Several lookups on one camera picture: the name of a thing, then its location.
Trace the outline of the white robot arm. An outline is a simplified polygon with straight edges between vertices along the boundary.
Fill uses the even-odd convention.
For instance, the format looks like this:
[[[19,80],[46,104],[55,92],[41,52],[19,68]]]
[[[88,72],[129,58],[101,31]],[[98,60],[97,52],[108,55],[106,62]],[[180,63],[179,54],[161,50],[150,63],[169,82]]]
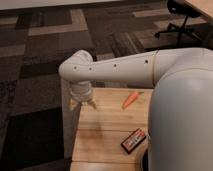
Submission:
[[[149,171],[213,171],[213,50],[154,50],[97,62],[79,50],[58,72],[78,102],[92,98],[93,81],[151,88]]]

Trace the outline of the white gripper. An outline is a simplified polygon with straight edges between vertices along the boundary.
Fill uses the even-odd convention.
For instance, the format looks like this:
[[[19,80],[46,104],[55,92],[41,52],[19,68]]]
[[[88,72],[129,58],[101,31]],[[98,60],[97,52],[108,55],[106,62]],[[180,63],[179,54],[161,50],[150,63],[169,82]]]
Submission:
[[[69,109],[74,110],[78,106],[78,102],[87,102],[88,105],[97,109],[96,101],[92,98],[93,90],[92,85],[88,81],[72,83],[70,85],[70,94],[73,99],[69,101]]]

